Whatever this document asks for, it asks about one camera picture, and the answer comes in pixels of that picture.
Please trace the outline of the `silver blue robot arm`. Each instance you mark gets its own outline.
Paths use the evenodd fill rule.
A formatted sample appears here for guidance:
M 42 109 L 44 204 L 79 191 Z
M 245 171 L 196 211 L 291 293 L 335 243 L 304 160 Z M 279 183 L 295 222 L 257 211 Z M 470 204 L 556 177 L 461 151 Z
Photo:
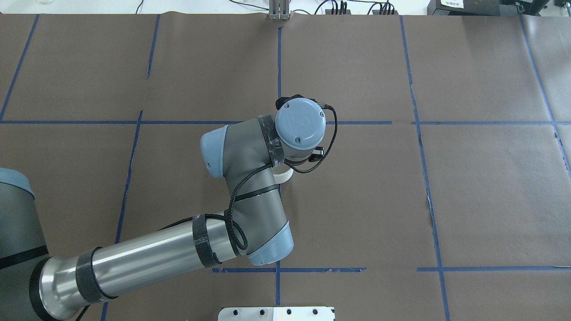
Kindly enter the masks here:
M 22 173 L 1 169 L 1 319 L 80 320 L 88 307 L 153 283 L 246 256 L 262 266 L 294 247 L 273 168 L 297 173 L 318 167 L 330 153 L 319 146 L 326 111 L 301 95 L 280 97 L 275 114 L 226 125 L 200 141 L 205 166 L 222 177 L 230 200 L 220 213 L 198 214 L 156 232 L 95 247 L 74 256 L 51 256 L 35 195 Z

